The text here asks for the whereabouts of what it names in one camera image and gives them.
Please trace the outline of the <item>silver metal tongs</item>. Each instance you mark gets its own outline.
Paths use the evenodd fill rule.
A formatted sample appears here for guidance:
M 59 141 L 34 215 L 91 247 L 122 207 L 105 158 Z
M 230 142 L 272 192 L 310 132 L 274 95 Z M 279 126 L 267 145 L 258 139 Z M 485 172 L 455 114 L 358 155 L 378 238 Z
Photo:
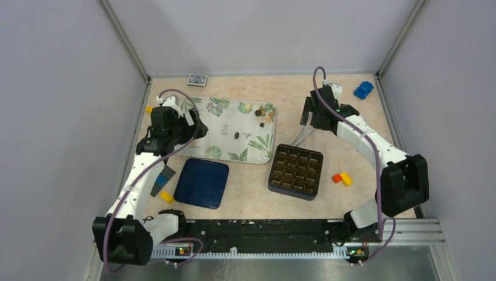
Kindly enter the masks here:
M 313 132 L 313 130 L 314 128 L 312 126 L 301 126 L 300 130 L 295 135 L 290 145 L 298 147 L 309 136 L 309 134 Z

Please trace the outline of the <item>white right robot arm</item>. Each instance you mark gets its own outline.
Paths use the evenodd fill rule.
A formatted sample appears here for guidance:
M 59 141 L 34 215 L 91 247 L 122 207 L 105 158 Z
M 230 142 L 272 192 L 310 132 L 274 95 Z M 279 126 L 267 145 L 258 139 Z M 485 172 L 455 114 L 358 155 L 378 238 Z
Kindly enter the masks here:
M 344 216 L 344 236 L 359 241 L 367 227 L 429 200 L 428 164 L 422 155 L 409 155 L 390 144 L 358 110 L 340 104 L 334 90 L 330 85 L 312 90 L 305 100 L 300 124 L 334 133 L 374 167 L 374 198 Z

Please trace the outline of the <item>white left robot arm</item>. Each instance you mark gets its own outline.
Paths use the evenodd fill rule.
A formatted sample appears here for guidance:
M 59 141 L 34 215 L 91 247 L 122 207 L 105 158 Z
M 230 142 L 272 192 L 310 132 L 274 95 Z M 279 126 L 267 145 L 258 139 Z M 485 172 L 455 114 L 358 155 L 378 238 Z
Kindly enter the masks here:
M 159 98 L 150 113 L 151 124 L 136 145 L 133 164 L 118 198 L 102 217 L 92 223 L 101 261 L 108 266 L 146 265 L 154 246 L 166 238 L 180 242 L 187 236 L 180 211 L 162 211 L 143 222 L 147 202 L 168 159 L 192 141 L 206 136 L 208 128 L 200 119 L 195 102 L 183 111 L 174 97 Z

